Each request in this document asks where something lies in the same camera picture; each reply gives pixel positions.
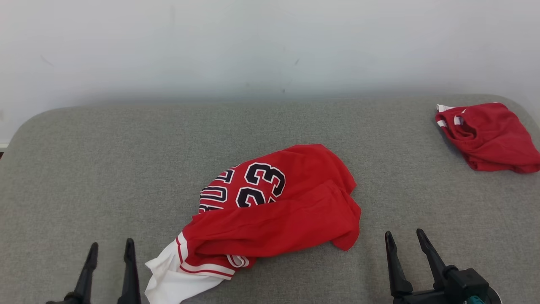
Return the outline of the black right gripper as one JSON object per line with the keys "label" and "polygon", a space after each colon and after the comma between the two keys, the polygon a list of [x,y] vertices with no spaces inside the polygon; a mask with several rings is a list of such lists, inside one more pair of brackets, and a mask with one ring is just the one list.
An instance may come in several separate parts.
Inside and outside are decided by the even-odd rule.
{"label": "black right gripper", "polygon": [[407,281],[403,273],[393,235],[390,231],[386,231],[384,234],[386,261],[388,264],[390,294],[394,297],[393,304],[448,304],[448,299],[443,290],[446,284],[446,278],[443,274],[446,264],[444,264],[437,250],[422,229],[418,228],[416,235],[421,250],[428,260],[434,279],[434,289],[413,292],[412,284]]}

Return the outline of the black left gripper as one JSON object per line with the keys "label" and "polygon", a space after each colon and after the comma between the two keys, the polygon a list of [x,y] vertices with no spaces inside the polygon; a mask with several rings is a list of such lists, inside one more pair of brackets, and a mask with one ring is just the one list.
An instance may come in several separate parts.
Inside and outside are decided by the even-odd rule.
{"label": "black left gripper", "polygon": [[[61,301],[47,301],[46,304],[90,304],[93,272],[97,267],[98,243],[93,242],[76,283],[73,296]],[[124,250],[124,281],[118,304],[141,304],[140,284],[135,254],[135,244],[128,238]]]}

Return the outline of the red white basketball jersey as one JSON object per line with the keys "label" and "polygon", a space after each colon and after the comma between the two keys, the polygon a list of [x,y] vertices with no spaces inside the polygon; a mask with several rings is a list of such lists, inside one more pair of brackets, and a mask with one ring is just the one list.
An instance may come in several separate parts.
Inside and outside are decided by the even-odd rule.
{"label": "red white basketball jersey", "polygon": [[200,192],[198,213],[146,262],[150,304],[181,304],[230,280],[258,258],[359,237],[356,181],[322,144],[295,145],[238,164]]}

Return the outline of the red shorts with white stripe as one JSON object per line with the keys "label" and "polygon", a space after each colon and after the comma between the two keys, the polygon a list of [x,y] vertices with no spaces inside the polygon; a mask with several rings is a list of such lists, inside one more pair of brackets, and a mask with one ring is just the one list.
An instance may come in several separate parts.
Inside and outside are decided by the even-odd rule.
{"label": "red shorts with white stripe", "polygon": [[502,103],[436,106],[435,120],[475,171],[540,171],[540,152],[515,113]]}

